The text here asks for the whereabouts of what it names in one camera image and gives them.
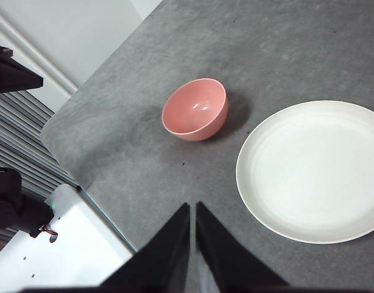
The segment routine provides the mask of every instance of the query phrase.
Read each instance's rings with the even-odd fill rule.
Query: plate rim
[[[252,135],[267,121],[267,120],[270,120],[272,119],[274,116],[277,116],[280,112],[284,111],[284,110],[287,110],[289,108],[293,108],[293,107],[301,107],[302,105],[304,104],[311,104],[311,103],[340,103],[340,104],[349,104],[350,106],[355,106],[355,107],[359,107],[359,108],[362,108],[362,110],[366,110],[366,112],[370,112],[371,114],[374,115],[374,111],[366,108],[366,107],[363,107],[363,106],[360,106],[358,104],[354,104],[354,103],[349,103],[349,102],[345,102],[345,101],[335,101],[335,100],[331,100],[331,99],[320,99],[320,100],[314,100],[314,101],[306,101],[306,102],[302,102],[302,103],[298,103],[298,104],[294,104],[294,105],[291,105],[291,106],[288,106],[288,107],[285,107],[273,114],[271,114],[270,116],[268,116],[267,118],[265,118],[264,120],[262,120],[251,132],[250,134],[248,135],[248,137],[245,139],[245,141],[243,142],[242,146],[241,146],[241,149],[238,153],[238,156],[237,156],[237,163],[236,163],[236,183],[237,183],[237,189],[238,189],[238,193],[240,195],[240,198],[243,202],[243,204],[246,206],[246,208],[249,210],[249,212],[252,214],[252,216],[258,221],[260,222],[261,224],[263,224],[263,226],[265,226],[266,228],[268,228],[269,230],[271,230],[272,232],[275,232],[276,234],[280,235],[280,236],[283,236],[285,238],[288,238],[288,239],[291,239],[293,241],[298,241],[298,242],[302,242],[302,243],[307,243],[307,244],[338,244],[338,243],[343,243],[343,242],[347,242],[347,241],[351,241],[351,240],[354,240],[354,239],[357,239],[357,238],[360,238],[362,236],[365,236],[367,235],[368,233],[371,233],[372,231],[374,231],[374,226],[371,227],[370,229],[368,229],[367,231],[365,231],[364,233],[359,233],[359,234],[356,234],[354,236],[350,236],[350,237],[345,237],[345,238],[342,238],[342,239],[337,239],[337,240],[333,240],[333,241],[313,241],[313,240],[307,240],[307,239],[302,239],[302,238],[298,238],[298,237],[293,237],[293,236],[289,236],[289,235],[286,235],[282,232],[279,232],[278,230],[274,229],[273,227],[270,227],[268,226],[267,224],[265,224],[249,207],[248,205],[246,204],[245,200],[243,199],[243,195],[242,195],[242,192],[241,192],[241,189],[240,189],[240,184],[239,184],[239,164],[240,164],[240,157],[241,157],[241,154],[243,152],[245,152],[245,145],[246,143],[249,141],[250,137],[252,137]]]

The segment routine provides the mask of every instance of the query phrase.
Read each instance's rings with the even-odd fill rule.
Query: screw hole
[[[51,235],[50,236],[50,243],[54,243],[58,238],[58,235]]]

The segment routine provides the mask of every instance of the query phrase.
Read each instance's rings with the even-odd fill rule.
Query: bowl rim
[[[177,94],[181,89],[183,89],[184,87],[188,86],[189,84],[194,83],[194,82],[198,82],[198,81],[203,81],[203,80],[206,80],[206,81],[213,81],[213,82],[215,82],[216,84],[218,84],[218,85],[221,87],[221,89],[222,89],[223,97],[224,97],[224,98],[223,98],[223,102],[222,102],[222,107],[221,107],[221,109],[218,111],[218,114],[215,115],[214,118],[211,119],[209,122],[207,122],[205,125],[203,125],[202,127],[198,128],[198,129],[196,129],[196,130],[193,130],[193,131],[190,131],[190,132],[175,132],[175,131],[170,130],[170,129],[165,125],[165,122],[164,122],[164,110],[165,110],[166,106],[168,105],[169,100],[170,100],[170,99],[171,99],[175,94]],[[194,80],[189,81],[189,82],[187,82],[186,84],[183,84],[182,86],[180,86],[177,90],[175,90],[175,91],[174,91],[174,92],[169,96],[169,98],[168,98],[167,102],[165,103],[164,107],[162,108],[162,112],[161,112],[162,125],[164,126],[164,128],[165,128],[167,131],[169,131],[170,133],[172,133],[172,134],[174,134],[174,135],[178,135],[178,136],[180,136],[180,135],[184,136],[184,135],[188,135],[188,134],[196,133],[196,132],[198,132],[198,131],[200,131],[200,130],[206,128],[207,126],[209,126],[209,125],[210,125],[210,124],[211,124],[211,123],[212,123],[216,118],[218,118],[218,116],[222,113],[223,109],[225,108],[226,100],[227,100],[226,89],[225,89],[224,85],[223,85],[220,81],[218,81],[218,80],[216,80],[216,79],[214,79],[214,78],[198,78],[198,79],[194,79]]]

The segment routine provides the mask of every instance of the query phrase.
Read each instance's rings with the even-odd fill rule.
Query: white baseboard
[[[0,45],[13,50],[13,58],[43,77],[43,87],[29,90],[52,111],[59,110],[78,87],[0,14]]]

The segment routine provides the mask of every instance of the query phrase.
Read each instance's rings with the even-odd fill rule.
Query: white wall
[[[162,0],[130,0],[132,5],[138,11],[140,17],[144,20]]]
[[[142,21],[120,0],[0,0],[0,14],[77,86]]]
[[[56,112],[161,0],[0,0],[0,44],[44,77]]]

